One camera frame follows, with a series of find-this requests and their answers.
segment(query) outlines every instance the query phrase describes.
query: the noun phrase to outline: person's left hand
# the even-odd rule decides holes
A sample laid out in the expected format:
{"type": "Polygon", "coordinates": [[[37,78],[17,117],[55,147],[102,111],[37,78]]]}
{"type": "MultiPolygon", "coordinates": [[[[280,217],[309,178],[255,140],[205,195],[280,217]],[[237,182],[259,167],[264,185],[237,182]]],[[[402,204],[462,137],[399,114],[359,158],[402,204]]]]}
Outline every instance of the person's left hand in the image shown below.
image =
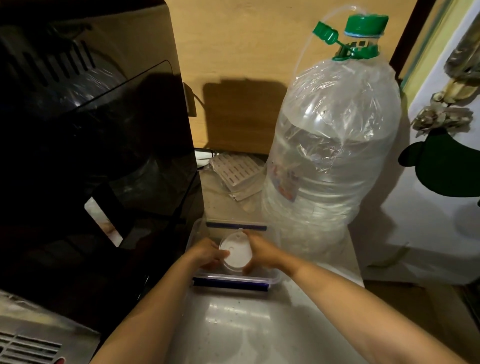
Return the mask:
{"type": "Polygon", "coordinates": [[[212,270],[219,266],[221,260],[225,259],[230,252],[228,250],[220,250],[218,245],[212,240],[203,238],[185,254],[193,259],[197,267],[212,270]]]}

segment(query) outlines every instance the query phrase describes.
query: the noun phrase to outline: wood panel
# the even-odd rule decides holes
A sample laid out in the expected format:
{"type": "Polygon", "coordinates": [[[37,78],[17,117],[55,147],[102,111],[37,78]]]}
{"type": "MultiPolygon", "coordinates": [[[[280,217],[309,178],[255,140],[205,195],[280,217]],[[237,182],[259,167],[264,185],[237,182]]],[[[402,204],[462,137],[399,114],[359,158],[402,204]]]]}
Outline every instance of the wood panel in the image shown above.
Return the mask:
{"type": "MultiPolygon", "coordinates": [[[[390,16],[380,41],[390,59],[415,0],[359,0],[390,16]]],[[[170,0],[184,82],[198,97],[190,118],[196,147],[268,153],[293,68],[316,23],[335,0],[170,0]]],[[[330,24],[342,30],[347,14],[330,24]]],[[[336,47],[315,44],[309,56],[336,47]]]]}

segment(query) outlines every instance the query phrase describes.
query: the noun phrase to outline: white table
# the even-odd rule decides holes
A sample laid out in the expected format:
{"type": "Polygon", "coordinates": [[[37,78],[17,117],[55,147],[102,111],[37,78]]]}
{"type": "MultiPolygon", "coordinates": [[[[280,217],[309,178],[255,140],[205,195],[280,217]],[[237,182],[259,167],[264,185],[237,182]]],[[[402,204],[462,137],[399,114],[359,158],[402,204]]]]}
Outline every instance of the white table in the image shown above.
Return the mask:
{"type": "MultiPolygon", "coordinates": [[[[208,219],[258,222],[201,173],[208,219]]],[[[363,286],[350,236],[335,262],[325,265],[363,286]]],[[[366,363],[300,288],[284,276],[266,292],[192,288],[167,363],[366,363]]]]}

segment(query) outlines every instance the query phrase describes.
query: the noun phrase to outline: white lid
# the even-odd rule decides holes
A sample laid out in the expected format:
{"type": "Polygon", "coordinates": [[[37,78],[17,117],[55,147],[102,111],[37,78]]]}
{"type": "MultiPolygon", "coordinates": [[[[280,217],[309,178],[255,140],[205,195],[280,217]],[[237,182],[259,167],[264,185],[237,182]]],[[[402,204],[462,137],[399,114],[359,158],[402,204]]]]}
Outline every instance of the white lid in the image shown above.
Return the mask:
{"type": "Polygon", "coordinates": [[[234,271],[241,271],[252,258],[250,241],[242,229],[227,236],[220,244],[220,249],[230,251],[230,255],[225,258],[224,263],[227,268],[234,271]]]}

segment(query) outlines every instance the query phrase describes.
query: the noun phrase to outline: hand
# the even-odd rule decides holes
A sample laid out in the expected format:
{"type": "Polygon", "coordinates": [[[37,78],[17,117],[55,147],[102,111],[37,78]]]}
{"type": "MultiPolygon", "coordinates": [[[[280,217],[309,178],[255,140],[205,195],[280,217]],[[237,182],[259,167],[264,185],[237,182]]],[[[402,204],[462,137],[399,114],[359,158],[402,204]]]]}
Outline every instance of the hand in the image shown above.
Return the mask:
{"type": "Polygon", "coordinates": [[[278,268],[281,257],[285,252],[257,232],[250,230],[244,230],[243,232],[248,236],[252,248],[252,259],[243,268],[243,274],[249,274],[257,266],[278,268]]]}
{"type": "Polygon", "coordinates": [[[185,253],[193,259],[197,268],[207,270],[215,269],[229,254],[228,250],[220,250],[218,245],[208,238],[201,239],[185,253]]]}

